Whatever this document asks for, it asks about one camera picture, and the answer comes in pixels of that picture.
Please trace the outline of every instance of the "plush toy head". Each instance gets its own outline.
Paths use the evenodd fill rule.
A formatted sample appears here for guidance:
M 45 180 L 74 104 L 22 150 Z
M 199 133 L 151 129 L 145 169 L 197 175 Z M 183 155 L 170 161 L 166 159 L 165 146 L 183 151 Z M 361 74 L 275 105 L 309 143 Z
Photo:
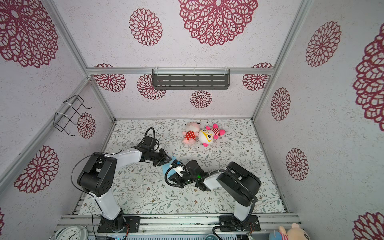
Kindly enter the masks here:
M 279 226 L 279 231 L 269 234 L 268 240 L 311 240 L 308 234 L 300 228 L 297 223 L 292 224 L 292 228 L 285 231 L 283 226 Z
M 204 147 L 208 147 L 209 144 L 213 142 L 214 139 L 218 139 L 221 135 L 225 134 L 225 130 L 219 129 L 218 125 L 215 123 L 212 127 L 206 127 L 205 129 L 200 130 L 199 140 L 203 143 Z
M 289 240 L 311 240 L 308 234 L 300 228 L 297 223 L 292 224 L 292 228 L 287 232 Z

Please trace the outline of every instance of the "white wall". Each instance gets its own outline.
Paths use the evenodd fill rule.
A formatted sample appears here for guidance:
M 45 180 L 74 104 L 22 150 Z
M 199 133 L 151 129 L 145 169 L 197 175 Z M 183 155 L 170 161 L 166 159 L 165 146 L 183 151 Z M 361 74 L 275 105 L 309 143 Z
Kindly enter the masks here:
M 49 65 L 23 67 L 0 57 L 0 72 L 2 174 L 84 77 L 61 38 Z
M 365 47 L 376 38 L 373 55 L 378 58 L 367 61 L 375 62 L 377 75 L 366 82 L 379 90 L 366 88 L 366 92 L 376 96 L 378 101 L 371 105 L 383 114 L 383 11 L 381 1 L 315 1 L 256 121 L 279 187 L 311 239 L 362 239 L 360 232 L 373 234 L 373 225 L 381 233 L 367 239 L 383 237 L 384 131 L 374 119 L 364 117 L 364 109 L 355 102 L 359 90 L 353 87 L 358 79 L 355 68 Z M 306 61 L 308 43 L 329 21 L 340 25 L 340 42 L 327 62 L 311 66 Z M 289 112 L 281 121 L 271 113 L 272 97 L 279 88 L 290 95 Z M 294 148 L 306 160 L 301 156 L 301 171 L 291 176 L 287 155 Z
M 300 0 L 249 0 L 243 1 L 244 5 L 229 7 L 234 13 L 254 10 L 252 20 L 250 16 L 241 14 L 227 15 L 225 18 L 229 20 L 226 25 L 230 29 L 228 35 L 243 32 L 238 33 L 232 41 L 212 46 L 208 43 L 201 44 L 199 39 L 191 37 L 188 27 L 184 27 L 184 20 L 180 16 L 182 9 L 180 2 L 192 4 L 198 1 L 97 0 L 92 3 L 87 0 L 55 1 L 89 66 L 106 63 L 115 67 L 252 67 L 260 62 L 274 64 Z M 216 6 L 216 2 L 212 1 L 212 7 Z M 153 20 L 157 24 L 151 27 L 156 27 L 159 32 L 161 29 L 159 41 L 154 40 L 160 35 L 159 32 L 156 33 L 156 37 L 150 34 L 154 37 L 150 40 L 153 45 L 149 46 L 136 40 L 131 31 L 131 28 L 134 29 L 142 22 L 131 21 L 134 11 L 142 8 L 155 14 Z M 218 15 L 214 14 L 213 8 L 203 9 L 199 12 L 202 16 Z M 239 21 L 247 22 L 246 19 L 250 21 L 244 24 L 243 30 L 239 28 L 242 24 L 230 21 L 237 16 L 241 16 Z M 215 20 L 218 23 L 215 25 L 219 26 L 220 18 L 217 17 Z
M 75 208 L 81 192 L 76 190 L 70 182 L 72 168 L 86 155 L 100 150 L 102 141 L 110 127 L 110 120 L 99 105 L 91 86 L 88 85 L 80 93 L 80 96 L 84 99 L 86 107 L 92 107 L 91 109 L 80 107 L 79 113 L 90 113 L 93 116 L 95 121 L 94 134 L 88 139 L 84 138 L 73 124 L 69 124 L 66 130 L 75 136 L 69 136 L 56 129 L 52 132 L 42 145 L 49 146 L 57 154 L 58 162 L 55 161 L 52 164 L 54 169 L 47 171 L 56 175 L 54 175 L 53 180 L 50 180 L 50 184 L 43 189 L 34 190 L 32 188 L 29 190 L 28 187 L 31 184 L 26 184 L 27 188 L 20 187 L 18 179 L 29 180 L 32 179 L 31 175 L 28 175 L 29 178 L 23 176 L 18 178 L 7 188 L 0 198 L 1 214 L 4 214 L 4 226 L 0 230 L 0 239 L 49 239 L 61 215 L 70 214 Z M 79 116 L 75 115 L 74 122 L 77 123 L 78 118 Z M 60 124 L 64 123 L 66 123 L 65 118 L 62 118 Z M 73 179 L 75 182 L 85 162 L 86 160 L 79 164 L 74 172 Z M 48 173 L 40 172 L 44 174 L 36 179 L 41 181 L 48 176 Z

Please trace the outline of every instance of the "stuffed toy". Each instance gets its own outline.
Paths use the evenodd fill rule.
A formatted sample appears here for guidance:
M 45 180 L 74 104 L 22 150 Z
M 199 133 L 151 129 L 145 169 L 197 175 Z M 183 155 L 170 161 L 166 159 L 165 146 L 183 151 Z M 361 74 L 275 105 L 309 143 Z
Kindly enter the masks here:
M 279 226 L 279 231 L 269 234 L 268 240 L 311 240 L 308 234 L 300 228 L 297 223 L 292 224 L 292 228 L 285 231 L 283 226 Z
M 203 143 L 204 147 L 208 147 L 208 145 L 211 144 L 214 139 L 218 139 L 224 134 L 225 130 L 220 129 L 215 123 L 212 128 L 207 126 L 205 129 L 200 130 L 199 140 Z
M 185 144 L 194 144 L 196 142 L 196 136 L 199 135 L 200 126 L 195 122 L 190 122 L 187 124 L 183 135 L 183 143 Z

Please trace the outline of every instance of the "metal bar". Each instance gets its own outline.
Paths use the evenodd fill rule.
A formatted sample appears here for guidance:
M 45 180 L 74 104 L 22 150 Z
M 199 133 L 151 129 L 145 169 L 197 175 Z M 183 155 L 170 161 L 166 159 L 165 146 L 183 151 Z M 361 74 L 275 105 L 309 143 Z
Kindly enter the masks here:
M 88 79 L 84 79 L 80 83 L 79 86 L 71 93 L 71 96 L 80 94 L 81 91 L 88 85 Z M 76 98 L 73 98 L 69 101 L 69 103 L 73 103 Z M 63 103 L 60 108 L 56 111 L 57 113 L 66 112 L 71 106 L 69 104 Z M 62 118 L 62 115 L 57 117 L 58 122 Z M 12 164 L 2 173 L 0 176 L 0 196 L 11 184 L 20 172 L 25 168 L 25 166 L 32 160 L 32 158 L 36 155 L 37 151 L 41 148 L 45 139 L 48 138 L 53 126 L 54 115 L 50 117 L 47 123 L 40 129 L 40 131 L 34 136 L 34 138 L 27 144 L 27 146 L 20 152 L 20 154 L 16 157 L 16 159 L 12 162 Z
M 111 122 L 115 122 L 115 120 L 116 120 L 115 115 L 112 113 L 112 110 L 111 110 L 108 102 L 105 100 L 103 94 L 101 93 L 99 85 L 97 84 L 97 82 L 95 81 L 95 79 L 92 75 L 90 76 L 90 79 L 91 79 L 92 89 L 93 89 L 97 99 L 99 100 L 101 106 L 103 107 L 105 113 L 110 118 Z
M 274 73 L 273 68 L 87 68 L 89 74 L 268 74 Z
M 121 120 L 207 120 L 207 119 L 250 119 L 249 116 L 243 117 L 222 117 L 222 118 L 169 118 L 169 117 L 159 117 L 159 118 L 116 118 L 116 121 Z
M 139 216 L 142 218 L 191 218 L 191 217 L 219 217 L 219 216 L 231 216 L 232 214 L 124 214 L 126 217 L 134 217 Z M 275 217 L 298 217 L 297 213 L 268 213 L 268 214 L 254 214 L 257 217 L 268 217 L 268 218 L 275 218 Z M 61 219 L 77 219 L 77 218 L 84 218 L 88 219 L 91 215 L 79 215 L 79 216 L 72 216 L 72 215 L 62 215 Z
M 230 214 L 144 214 L 141 215 L 139 232 L 130 235 L 161 235 L 161 234 L 207 234 L 212 232 L 212 227 L 218 225 L 220 215 Z M 255 234 L 265 234 L 278 229 L 278 226 L 289 228 L 293 222 L 301 223 L 297 214 L 256 214 L 258 216 L 261 231 Z M 93 227 L 98 227 L 100 218 L 93 218 Z M 87 230 L 93 235 L 91 215 L 63 215 L 58 222 L 56 231 L 71 225 L 87 225 Z
M 113 123 L 111 124 L 111 127 L 110 127 L 109 130 L 108 130 L 107 135 L 105 135 L 105 138 L 104 138 L 104 140 L 103 140 L 103 143 L 101 144 L 100 152 L 104 152 L 104 151 L 105 151 L 105 149 L 106 149 L 106 147 L 107 147 L 107 144 L 108 144 L 108 142 L 109 142 L 109 139 L 111 138 L 111 135 L 112 135 L 112 133 L 113 133 L 113 130 L 115 129 L 115 126 L 116 126 L 116 124 L 115 124 L 115 122 L 113 122 Z
M 292 22 L 291 28 L 288 32 L 287 37 L 285 38 L 283 47 L 281 48 L 281 51 L 279 53 L 279 57 L 277 58 L 277 61 L 274 65 L 275 72 L 272 74 L 272 76 L 267 81 L 267 83 L 264 87 L 264 91 L 262 93 L 262 96 L 261 96 L 259 102 L 257 103 L 255 111 L 253 112 L 252 119 L 254 121 L 256 121 L 256 118 L 260 115 L 259 113 L 260 113 L 261 109 L 263 108 L 263 106 L 266 102 L 266 99 L 268 98 L 268 96 L 270 95 L 270 93 L 273 89 L 275 80 L 277 79 L 277 76 L 281 72 L 281 70 L 284 66 L 284 62 L 287 59 L 288 53 L 290 52 L 298 34 L 299 34 L 299 31 L 300 31 L 300 29 L 304 23 L 304 20 L 308 14 L 311 3 L 312 3 L 312 0 L 302 0 L 300 3 L 299 9 L 298 9 L 296 16 L 295 16 L 295 19 Z
M 76 63 L 79 65 L 81 72 L 84 77 L 88 76 L 87 65 L 83 56 L 81 55 L 75 41 L 73 40 L 67 26 L 64 23 L 63 18 L 61 17 L 56 5 L 53 3 L 53 0 L 41 0 L 41 3 L 49 13 L 53 23 L 55 24 L 56 29 L 60 32 L 60 35 L 64 39 L 64 42 L 68 46 L 70 52 L 76 60 Z
M 279 183 L 277 182 L 277 180 L 276 180 L 276 178 L 275 178 L 275 175 L 274 175 L 273 170 L 272 170 L 272 168 L 271 168 L 271 164 L 269 163 L 268 157 L 267 157 L 266 152 L 265 152 L 265 150 L 264 150 L 264 144 L 263 144 L 263 141 L 261 140 L 260 135 L 259 135 L 259 133 L 257 132 L 256 124 L 255 124 L 254 121 L 252 121 L 252 125 L 253 125 L 253 128 L 255 129 L 255 133 L 256 133 L 257 139 L 259 140 L 259 145 L 260 145 L 260 147 L 261 147 L 261 149 L 262 149 L 262 152 L 263 152 L 263 155 L 264 155 L 264 158 L 265 158 L 265 162 L 266 162 L 266 164 L 267 164 L 267 166 L 268 166 L 268 169 L 271 171 L 271 176 L 272 176 L 272 179 L 274 180 L 274 184 L 276 185 L 277 192 L 278 192 L 279 195 L 280 195 L 282 204 L 283 204 L 283 206 L 285 207 L 286 211 L 287 211 L 288 213 L 291 213 L 290 208 L 289 208 L 289 206 L 288 206 L 288 204 L 287 204 L 287 201 L 285 200 L 285 196 L 284 196 L 284 194 L 282 193 L 282 191 L 280 190 Z

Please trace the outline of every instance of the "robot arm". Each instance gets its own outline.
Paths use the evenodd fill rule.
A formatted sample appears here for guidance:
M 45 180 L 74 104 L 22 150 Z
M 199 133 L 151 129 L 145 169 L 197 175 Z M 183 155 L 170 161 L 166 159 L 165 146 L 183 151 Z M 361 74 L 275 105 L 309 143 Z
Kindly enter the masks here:
M 153 130 L 154 137 L 147 135 L 149 130 Z M 101 209 L 100 223 L 107 226 L 106 229 L 118 232 L 124 229 L 125 220 L 123 210 L 117 205 L 112 194 L 111 187 L 115 170 L 137 162 L 161 166 L 170 161 L 171 157 L 166 154 L 164 149 L 159 149 L 159 141 L 155 139 L 155 130 L 151 127 L 135 147 L 117 154 L 94 153 L 80 173 L 77 183 L 85 192 L 94 197 Z

